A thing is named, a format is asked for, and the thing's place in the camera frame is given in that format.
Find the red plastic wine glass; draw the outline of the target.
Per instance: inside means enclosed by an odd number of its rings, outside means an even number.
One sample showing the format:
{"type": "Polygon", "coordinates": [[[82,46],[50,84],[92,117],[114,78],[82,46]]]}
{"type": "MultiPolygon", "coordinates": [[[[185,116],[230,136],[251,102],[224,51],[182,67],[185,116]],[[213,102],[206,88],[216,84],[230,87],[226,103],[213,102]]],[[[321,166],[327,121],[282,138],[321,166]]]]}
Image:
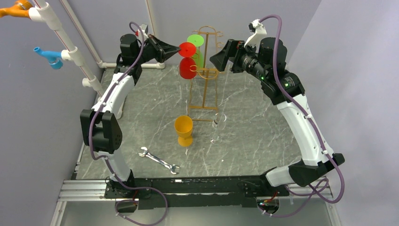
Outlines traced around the red plastic wine glass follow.
{"type": "Polygon", "coordinates": [[[183,42],[179,45],[178,54],[182,57],[179,64],[179,74],[182,78],[190,80],[196,76],[197,66],[192,58],[196,53],[196,47],[191,42],[183,42]]]}

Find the clear wine glass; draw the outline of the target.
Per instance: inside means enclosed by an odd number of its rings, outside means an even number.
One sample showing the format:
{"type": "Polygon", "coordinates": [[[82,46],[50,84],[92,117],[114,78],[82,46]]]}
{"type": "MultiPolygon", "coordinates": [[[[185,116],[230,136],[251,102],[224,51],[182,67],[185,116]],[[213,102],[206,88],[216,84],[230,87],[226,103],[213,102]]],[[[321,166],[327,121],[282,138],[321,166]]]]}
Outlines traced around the clear wine glass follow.
{"type": "Polygon", "coordinates": [[[224,113],[216,113],[212,120],[214,131],[210,135],[210,142],[214,145],[222,142],[221,132],[225,129],[227,117],[224,113]]]}

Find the orange plastic wine glass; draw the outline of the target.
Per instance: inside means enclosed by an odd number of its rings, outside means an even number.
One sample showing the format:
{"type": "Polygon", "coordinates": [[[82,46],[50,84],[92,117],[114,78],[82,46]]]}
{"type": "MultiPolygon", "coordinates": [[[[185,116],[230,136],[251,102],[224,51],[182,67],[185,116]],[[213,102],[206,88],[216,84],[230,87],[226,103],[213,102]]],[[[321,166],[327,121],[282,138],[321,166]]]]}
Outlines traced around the orange plastic wine glass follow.
{"type": "Polygon", "coordinates": [[[192,144],[192,129],[193,121],[187,115],[179,116],[174,123],[174,128],[177,133],[178,144],[182,147],[188,147],[192,144]]]}

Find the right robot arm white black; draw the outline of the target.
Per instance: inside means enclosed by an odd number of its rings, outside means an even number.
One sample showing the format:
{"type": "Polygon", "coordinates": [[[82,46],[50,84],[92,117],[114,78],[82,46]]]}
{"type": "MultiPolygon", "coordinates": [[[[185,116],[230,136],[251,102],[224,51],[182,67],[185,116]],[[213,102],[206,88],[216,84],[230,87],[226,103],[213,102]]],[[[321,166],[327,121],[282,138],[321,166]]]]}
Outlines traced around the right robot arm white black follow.
{"type": "Polygon", "coordinates": [[[271,195],[278,186],[297,184],[307,186],[316,179],[345,162],[341,153],[335,153],[323,137],[318,137],[307,115],[311,112],[305,90],[299,78],[286,67],[287,48],[280,40],[277,48],[277,76],[275,80],[272,58],[275,38],[260,41],[259,50],[244,47],[242,40],[229,39],[221,51],[210,57],[215,68],[223,72],[229,61],[233,63],[231,72],[247,72],[261,82],[263,93],[271,100],[287,121],[301,151],[301,159],[296,163],[268,170],[265,179],[259,183],[264,195],[271,195]]]}

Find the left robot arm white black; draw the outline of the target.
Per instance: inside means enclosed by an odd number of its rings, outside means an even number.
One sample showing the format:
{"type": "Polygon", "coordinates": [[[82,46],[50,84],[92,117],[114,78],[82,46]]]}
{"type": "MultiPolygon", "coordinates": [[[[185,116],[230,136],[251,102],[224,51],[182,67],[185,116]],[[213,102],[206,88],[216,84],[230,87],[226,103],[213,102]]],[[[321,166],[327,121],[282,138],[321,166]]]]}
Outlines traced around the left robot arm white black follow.
{"type": "Polygon", "coordinates": [[[120,38],[121,53],[108,88],[100,100],[80,113],[83,140],[90,149],[93,160],[102,159],[110,172],[110,182],[124,198],[134,194],[133,171],[124,160],[120,146],[123,134],[116,119],[128,93],[137,84],[142,64],[151,60],[163,63],[180,51],[178,46],[167,44],[153,35],[142,37],[125,34],[120,38]]]}

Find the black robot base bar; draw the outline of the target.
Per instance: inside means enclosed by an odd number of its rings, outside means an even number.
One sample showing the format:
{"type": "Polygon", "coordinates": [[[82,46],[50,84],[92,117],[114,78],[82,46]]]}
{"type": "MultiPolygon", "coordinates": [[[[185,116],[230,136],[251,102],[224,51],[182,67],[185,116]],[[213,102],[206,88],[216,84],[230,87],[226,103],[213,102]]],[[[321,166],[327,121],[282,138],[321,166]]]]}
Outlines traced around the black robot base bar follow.
{"type": "Polygon", "coordinates": [[[134,178],[128,186],[112,180],[106,182],[106,199],[139,201],[140,210],[168,207],[241,206],[255,207],[255,199],[288,196],[284,186],[269,185],[263,175],[185,178],[134,178]]]}

